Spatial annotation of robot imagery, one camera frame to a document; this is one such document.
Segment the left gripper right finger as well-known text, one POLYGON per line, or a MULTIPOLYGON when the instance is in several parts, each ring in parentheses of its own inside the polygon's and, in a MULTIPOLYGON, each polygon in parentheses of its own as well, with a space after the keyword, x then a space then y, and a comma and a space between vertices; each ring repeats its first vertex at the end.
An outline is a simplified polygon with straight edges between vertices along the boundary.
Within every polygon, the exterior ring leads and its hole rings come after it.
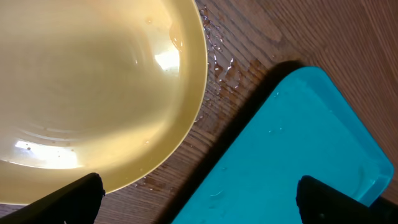
POLYGON ((379 197, 367 207, 319 180, 305 175, 296 203, 303 224, 397 224, 397 205, 379 197))

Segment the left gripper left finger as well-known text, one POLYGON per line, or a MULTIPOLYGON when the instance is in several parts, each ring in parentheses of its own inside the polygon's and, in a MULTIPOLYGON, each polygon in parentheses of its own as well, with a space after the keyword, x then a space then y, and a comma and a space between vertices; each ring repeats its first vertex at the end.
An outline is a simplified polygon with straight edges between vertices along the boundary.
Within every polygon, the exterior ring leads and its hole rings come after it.
POLYGON ((105 196, 99 174, 90 173, 1 218, 1 224, 93 223, 105 196))

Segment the yellow plate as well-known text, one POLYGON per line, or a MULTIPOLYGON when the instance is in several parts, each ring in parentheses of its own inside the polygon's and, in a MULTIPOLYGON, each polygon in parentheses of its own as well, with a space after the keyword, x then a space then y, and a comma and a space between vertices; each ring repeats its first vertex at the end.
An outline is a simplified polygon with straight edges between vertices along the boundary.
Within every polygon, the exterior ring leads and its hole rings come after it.
POLYGON ((194 1, 1 0, 1 202, 153 171, 192 127, 207 63, 194 1))

